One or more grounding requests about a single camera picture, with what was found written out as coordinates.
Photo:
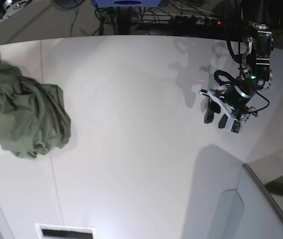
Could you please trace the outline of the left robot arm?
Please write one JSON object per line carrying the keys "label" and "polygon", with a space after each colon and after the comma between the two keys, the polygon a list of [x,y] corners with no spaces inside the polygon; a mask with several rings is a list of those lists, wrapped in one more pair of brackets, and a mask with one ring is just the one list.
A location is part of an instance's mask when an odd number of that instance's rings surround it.
{"label": "left robot arm", "polygon": [[242,31],[246,51],[235,54],[231,41],[227,39],[226,43],[232,59],[239,65],[239,75],[233,77],[226,71],[216,70],[213,77],[219,88],[202,89],[199,94],[208,98],[205,124],[212,123],[216,114],[222,114],[218,127],[240,133],[250,116],[257,117],[270,106],[261,92],[272,84],[270,55],[274,38],[271,26],[279,17],[273,0],[236,1],[236,10],[247,23]]}

